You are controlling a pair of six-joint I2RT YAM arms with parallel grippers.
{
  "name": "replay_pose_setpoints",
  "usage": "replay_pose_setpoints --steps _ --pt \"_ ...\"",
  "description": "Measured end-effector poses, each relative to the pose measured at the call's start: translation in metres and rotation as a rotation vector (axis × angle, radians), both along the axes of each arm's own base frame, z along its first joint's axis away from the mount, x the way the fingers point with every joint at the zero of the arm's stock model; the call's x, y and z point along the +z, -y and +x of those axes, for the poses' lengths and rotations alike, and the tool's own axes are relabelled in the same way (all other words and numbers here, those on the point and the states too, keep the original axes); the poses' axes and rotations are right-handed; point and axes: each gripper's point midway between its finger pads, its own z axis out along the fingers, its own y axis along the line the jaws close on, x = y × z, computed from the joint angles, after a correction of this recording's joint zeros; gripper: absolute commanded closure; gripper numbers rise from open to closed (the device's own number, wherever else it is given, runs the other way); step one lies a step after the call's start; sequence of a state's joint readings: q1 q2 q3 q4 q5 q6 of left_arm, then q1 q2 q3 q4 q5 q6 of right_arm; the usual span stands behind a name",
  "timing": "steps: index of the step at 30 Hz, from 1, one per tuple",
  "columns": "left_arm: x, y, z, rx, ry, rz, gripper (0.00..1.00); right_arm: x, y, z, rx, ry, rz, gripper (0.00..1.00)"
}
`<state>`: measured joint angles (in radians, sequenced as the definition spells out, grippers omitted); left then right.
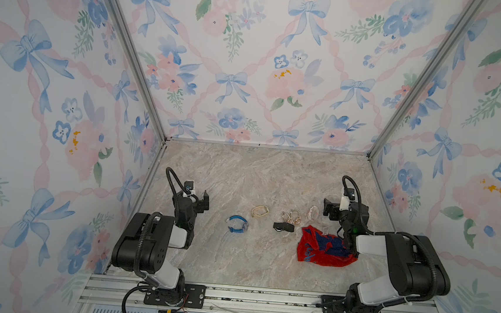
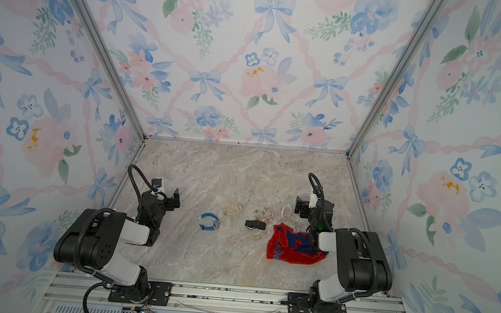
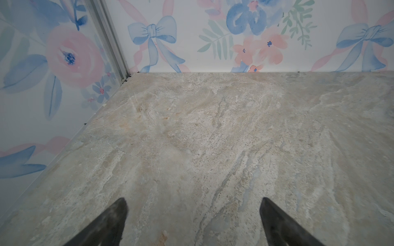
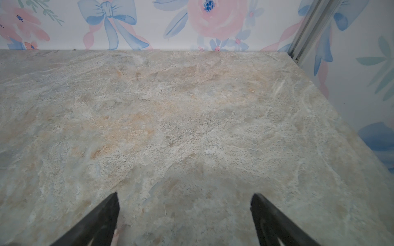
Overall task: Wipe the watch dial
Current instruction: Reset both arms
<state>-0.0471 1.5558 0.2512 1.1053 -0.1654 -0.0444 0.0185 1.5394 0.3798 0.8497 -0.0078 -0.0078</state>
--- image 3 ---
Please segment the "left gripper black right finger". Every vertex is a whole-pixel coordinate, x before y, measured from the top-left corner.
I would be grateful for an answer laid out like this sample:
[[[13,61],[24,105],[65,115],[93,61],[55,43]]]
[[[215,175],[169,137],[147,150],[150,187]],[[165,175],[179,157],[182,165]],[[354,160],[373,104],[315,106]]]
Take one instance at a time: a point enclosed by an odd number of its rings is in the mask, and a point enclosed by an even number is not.
[[[269,198],[262,199],[259,212],[268,245],[323,246]]]

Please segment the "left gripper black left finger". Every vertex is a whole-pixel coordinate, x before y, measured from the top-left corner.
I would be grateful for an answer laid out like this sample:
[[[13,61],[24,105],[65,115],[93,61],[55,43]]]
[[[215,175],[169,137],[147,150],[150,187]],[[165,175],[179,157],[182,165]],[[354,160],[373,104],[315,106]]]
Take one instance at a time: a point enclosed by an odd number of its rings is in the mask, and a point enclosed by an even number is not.
[[[64,246],[118,246],[127,215],[127,202],[121,197]]]

